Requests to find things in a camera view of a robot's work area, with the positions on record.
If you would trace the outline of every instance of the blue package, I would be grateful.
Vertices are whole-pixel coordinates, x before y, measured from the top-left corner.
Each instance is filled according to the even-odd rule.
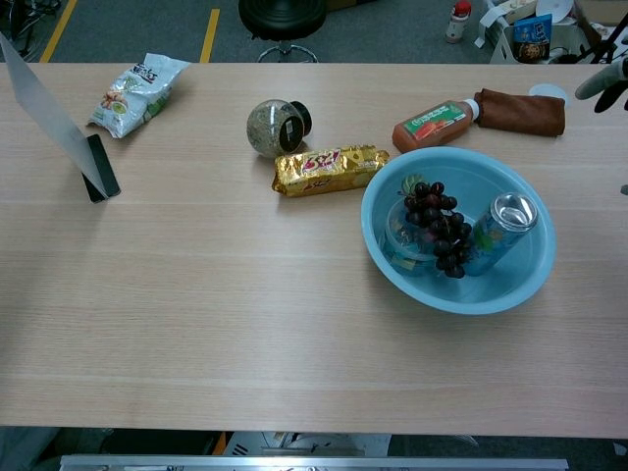
[[[551,14],[519,20],[512,36],[514,57],[519,62],[534,63],[550,56]]]

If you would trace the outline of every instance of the brown towel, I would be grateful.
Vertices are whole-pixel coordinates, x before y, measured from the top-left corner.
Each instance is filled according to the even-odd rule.
[[[562,98],[508,95],[483,88],[475,101],[480,105],[477,122],[482,128],[549,136],[565,131]]]

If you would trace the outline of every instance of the small bottle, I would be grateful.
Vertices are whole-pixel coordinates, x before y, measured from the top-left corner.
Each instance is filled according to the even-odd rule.
[[[445,144],[461,136],[480,116],[473,99],[446,101],[409,120],[392,131],[392,142],[401,152]]]
[[[460,42],[464,29],[471,17],[471,4],[467,0],[460,0],[451,9],[449,26],[445,33],[445,41]]]
[[[312,117],[298,101],[267,100],[248,115],[246,136],[262,156],[290,154],[312,130]]]

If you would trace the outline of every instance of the gold snack package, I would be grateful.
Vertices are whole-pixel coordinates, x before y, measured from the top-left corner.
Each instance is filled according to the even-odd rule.
[[[374,145],[349,146],[275,159],[273,190],[286,196],[343,191],[366,186],[390,159]]]

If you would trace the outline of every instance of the black stool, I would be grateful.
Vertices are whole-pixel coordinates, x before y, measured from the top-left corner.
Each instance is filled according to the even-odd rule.
[[[287,62],[292,50],[301,51],[312,62],[318,62],[312,51],[292,41],[309,36],[323,25],[327,15],[325,0],[239,0],[238,9],[239,17],[253,33],[253,38],[279,42],[262,52],[257,62],[275,51],[280,53],[279,62]]]

